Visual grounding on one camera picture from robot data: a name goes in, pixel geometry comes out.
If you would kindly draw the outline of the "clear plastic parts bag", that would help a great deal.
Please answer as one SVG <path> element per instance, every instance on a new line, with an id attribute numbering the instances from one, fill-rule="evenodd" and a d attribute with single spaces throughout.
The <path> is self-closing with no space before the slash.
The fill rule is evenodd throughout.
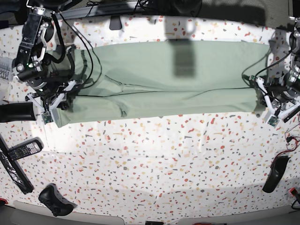
<path id="1" fill-rule="evenodd" d="M 13 62 L 8 52 L 0 52 L 0 104 L 8 102 L 8 97 L 12 88 Z"/>

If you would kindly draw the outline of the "black TV remote control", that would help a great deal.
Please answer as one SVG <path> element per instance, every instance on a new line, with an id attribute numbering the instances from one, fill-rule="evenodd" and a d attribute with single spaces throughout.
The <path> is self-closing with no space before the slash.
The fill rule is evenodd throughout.
<path id="1" fill-rule="evenodd" d="M 9 158 L 13 161 L 39 153 L 44 145 L 39 138 L 27 140 L 8 150 Z"/>

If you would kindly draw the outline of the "small black stick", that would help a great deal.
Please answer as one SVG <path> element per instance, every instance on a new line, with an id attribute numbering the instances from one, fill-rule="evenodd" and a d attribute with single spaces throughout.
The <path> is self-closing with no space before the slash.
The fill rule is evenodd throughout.
<path id="1" fill-rule="evenodd" d="M 300 111 L 299 108 L 295 109 L 294 111 L 292 111 L 290 114 L 288 114 L 284 119 L 284 123 L 288 122 L 293 116 L 295 116 L 298 112 Z"/>

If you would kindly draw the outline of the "black game controller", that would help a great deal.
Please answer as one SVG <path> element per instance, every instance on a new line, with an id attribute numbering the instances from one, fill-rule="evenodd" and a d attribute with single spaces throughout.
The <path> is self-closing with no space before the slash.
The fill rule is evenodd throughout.
<path id="1" fill-rule="evenodd" d="M 39 194 L 39 201 L 45 205 L 55 217 L 62 217 L 69 215 L 74 206 L 70 203 L 63 203 L 55 194 L 53 185 L 48 185 Z"/>

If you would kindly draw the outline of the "green T-shirt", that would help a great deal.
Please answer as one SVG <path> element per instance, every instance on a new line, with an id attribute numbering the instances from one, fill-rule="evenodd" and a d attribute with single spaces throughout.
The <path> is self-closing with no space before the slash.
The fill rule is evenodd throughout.
<path id="1" fill-rule="evenodd" d="M 257 93 L 242 79 L 264 68 L 269 46 L 169 40 L 75 49 L 75 76 L 87 79 L 55 123 L 193 113 L 253 112 Z"/>

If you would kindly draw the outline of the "long black bar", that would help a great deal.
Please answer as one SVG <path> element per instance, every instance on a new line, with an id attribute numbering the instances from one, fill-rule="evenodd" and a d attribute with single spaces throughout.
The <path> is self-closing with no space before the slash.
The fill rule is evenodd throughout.
<path id="1" fill-rule="evenodd" d="M 0 161 L 9 174 L 12 182 L 18 186 L 23 194 L 26 195 L 33 192 L 34 187 L 20 168 L 19 164 L 9 157 L 8 147 L 2 136 L 0 137 Z"/>

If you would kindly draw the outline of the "grey monitor stand base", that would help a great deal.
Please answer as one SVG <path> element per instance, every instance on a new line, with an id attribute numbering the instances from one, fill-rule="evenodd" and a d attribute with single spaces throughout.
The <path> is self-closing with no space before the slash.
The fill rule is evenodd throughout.
<path id="1" fill-rule="evenodd" d="M 110 30 L 121 30 L 122 29 L 122 23 L 120 16 L 114 15 L 110 18 L 110 24 L 109 24 Z"/>

